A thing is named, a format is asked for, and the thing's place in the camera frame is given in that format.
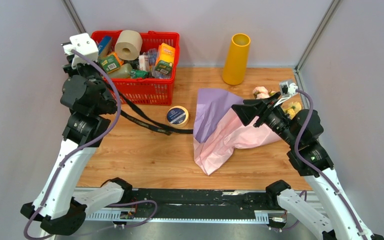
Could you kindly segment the white pink small carton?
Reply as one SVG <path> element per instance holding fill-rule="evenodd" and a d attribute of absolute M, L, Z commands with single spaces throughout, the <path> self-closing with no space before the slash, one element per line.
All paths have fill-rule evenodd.
<path fill-rule="evenodd" d="M 138 56 L 138 69 L 140 71 L 145 71 L 149 72 L 151 67 L 150 67 L 150 62 L 149 62 L 149 56 L 146 54 L 142 54 Z"/>

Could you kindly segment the black printed ribbon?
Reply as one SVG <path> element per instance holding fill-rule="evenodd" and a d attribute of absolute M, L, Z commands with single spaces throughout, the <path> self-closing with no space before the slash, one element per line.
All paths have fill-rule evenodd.
<path fill-rule="evenodd" d="M 127 99 L 121 92 L 117 90 L 117 93 L 121 99 L 123 99 L 127 105 L 136 113 L 138 114 L 141 118 L 143 118 L 146 121 L 143 121 L 141 119 L 138 119 L 136 117 L 133 117 L 126 113 L 125 111 L 121 110 L 120 115 L 124 117 L 125 119 L 131 121 L 132 123 L 137 124 L 140 127 L 146 128 L 148 130 L 151 130 L 152 132 L 155 133 L 160 133 L 164 134 L 167 136 L 170 136 L 173 133 L 176 134 L 182 134 L 182 135 L 192 135 L 193 134 L 193 129 L 179 129 L 172 127 L 170 125 L 166 125 L 161 122 L 157 122 L 155 120 L 152 120 L 150 117 L 148 117 L 141 108 L 139 108 L 135 103 Z"/>

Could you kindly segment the yellow artificial flower bunch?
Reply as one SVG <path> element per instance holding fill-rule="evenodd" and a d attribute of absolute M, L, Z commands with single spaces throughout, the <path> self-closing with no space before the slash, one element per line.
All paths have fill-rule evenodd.
<path fill-rule="evenodd" d="M 299 101 L 290 102 L 286 108 L 283 108 L 283 112 L 289 119 L 293 119 L 299 111 L 302 110 L 302 105 Z"/>

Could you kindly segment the pink purple wrapping paper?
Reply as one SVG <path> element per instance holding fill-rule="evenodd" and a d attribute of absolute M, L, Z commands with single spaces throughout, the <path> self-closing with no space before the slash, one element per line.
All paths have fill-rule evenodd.
<path fill-rule="evenodd" d="M 232 105 L 243 98 L 220 88 L 201 88 L 197 93 L 193 125 L 194 162 L 207 175 L 218 170 L 235 149 L 252 149 L 280 140 L 265 124 L 245 126 Z"/>

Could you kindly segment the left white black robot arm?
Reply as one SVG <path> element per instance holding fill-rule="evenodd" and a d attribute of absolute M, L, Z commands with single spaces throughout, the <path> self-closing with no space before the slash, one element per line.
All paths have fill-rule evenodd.
<path fill-rule="evenodd" d="M 87 216 L 117 203 L 127 207 L 133 201 L 131 191 L 119 179 L 75 196 L 75 188 L 85 166 L 101 145 L 103 138 L 115 127 L 116 121 L 107 114 L 121 115 L 121 100 L 112 95 L 116 88 L 109 76 L 92 60 L 75 52 L 62 87 L 60 103 L 70 116 L 62 133 L 56 162 L 37 198 L 25 203 L 20 212 L 27 224 L 39 223 L 45 238 L 70 236 Z"/>

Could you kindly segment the pink artificial flower stem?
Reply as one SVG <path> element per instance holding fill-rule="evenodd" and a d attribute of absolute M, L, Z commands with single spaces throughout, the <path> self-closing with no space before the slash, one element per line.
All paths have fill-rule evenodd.
<path fill-rule="evenodd" d="M 258 86 L 253 89 L 252 93 L 255 99 L 268 99 L 276 92 L 274 90 L 268 90 L 264 86 Z"/>

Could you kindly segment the brown toilet paper roll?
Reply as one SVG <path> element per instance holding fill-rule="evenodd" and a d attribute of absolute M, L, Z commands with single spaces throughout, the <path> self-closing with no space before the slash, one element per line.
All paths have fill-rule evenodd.
<path fill-rule="evenodd" d="M 123 30 L 115 43 L 114 51 L 117 56 L 126 61 L 133 61 L 140 55 L 143 39 L 139 32 Z"/>

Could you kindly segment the green liquid bottle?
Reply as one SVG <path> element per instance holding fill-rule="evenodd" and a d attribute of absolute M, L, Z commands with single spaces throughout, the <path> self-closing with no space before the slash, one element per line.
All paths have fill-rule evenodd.
<path fill-rule="evenodd" d="M 112 79 L 129 79 L 131 77 L 131 73 L 133 71 L 133 67 L 130 63 L 123 64 L 119 69 L 110 72 L 108 75 Z"/>

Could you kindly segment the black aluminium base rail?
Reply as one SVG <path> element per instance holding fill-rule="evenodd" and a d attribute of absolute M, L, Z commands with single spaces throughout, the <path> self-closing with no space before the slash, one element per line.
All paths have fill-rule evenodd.
<path fill-rule="evenodd" d="M 104 207 L 87 221 L 256 224 L 280 228 L 295 223 L 264 190 L 134 188 L 127 207 Z"/>

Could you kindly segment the yellow tapered vase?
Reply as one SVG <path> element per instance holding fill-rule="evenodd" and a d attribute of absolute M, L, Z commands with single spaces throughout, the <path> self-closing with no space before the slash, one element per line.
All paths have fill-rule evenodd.
<path fill-rule="evenodd" d="M 247 34 L 236 33 L 231 37 L 222 70 L 222 79 L 226 84 L 236 86 L 244 81 L 250 45 L 251 39 Z"/>

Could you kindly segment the green yellow carton box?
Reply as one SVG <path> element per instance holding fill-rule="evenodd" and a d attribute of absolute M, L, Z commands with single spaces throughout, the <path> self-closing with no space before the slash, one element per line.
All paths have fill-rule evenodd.
<path fill-rule="evenodd" d="M 103 70 L 109 74 L 118 70 L 124 64 L 124 61 L 118 57 L 115 51 L 113 51 L 101 58 L 99 63 Z"/>

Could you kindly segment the masking tape roll blue label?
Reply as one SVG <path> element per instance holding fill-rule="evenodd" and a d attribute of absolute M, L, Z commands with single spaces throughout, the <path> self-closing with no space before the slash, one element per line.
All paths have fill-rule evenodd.
<path fill-rule="evenodd" d="M 189 121 L 189 111 L 180 105 L 171 107 L 166 114 L 166 120 L 174 128 L 183 128 Z"/>

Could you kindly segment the blue snack box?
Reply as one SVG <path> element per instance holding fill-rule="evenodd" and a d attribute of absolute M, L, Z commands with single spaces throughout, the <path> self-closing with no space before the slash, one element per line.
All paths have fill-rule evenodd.
<path fill-rule="evenodd" d="M 109 51 L 111 49 L 113 38 L 106 35 L 102 38 L 102 40 L 98 43 L 98 59 L 102 59 L 106 57 L 109 54 Z"/>

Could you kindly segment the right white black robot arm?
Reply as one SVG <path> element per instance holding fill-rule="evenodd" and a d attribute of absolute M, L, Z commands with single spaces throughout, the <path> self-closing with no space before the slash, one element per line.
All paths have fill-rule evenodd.
<path fill-rule="evenodd" d="M 333 161 L 318 141 L 324 131 L 318 112 L 310 107 L 289 118 L 281 108 L 283 102 L 298 93 L 307 96 L 299 89 L 291 93 L 280 91 L 269 98 L 246 99 L 231 107 L 244 126 L 269 127 L 289 145 L 289 162 L 312 187 L 326 214 L 314 209 L 283 180 L 266 187 L 266 205 L 274 210 L 281 207 L 294 215 L 319 240 L 384 239 L 364 224 L 344 192 Z"/>

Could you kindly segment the dark green packet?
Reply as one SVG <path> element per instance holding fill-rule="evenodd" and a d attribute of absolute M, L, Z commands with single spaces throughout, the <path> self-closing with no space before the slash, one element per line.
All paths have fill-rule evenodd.
<path fill-rule="evenodd" d="M 130 72 L 130 77 L 132 79 L 146 79 L 148 76 L 149 76 L 149 72 L 145 70 L 133 69 Z"/>

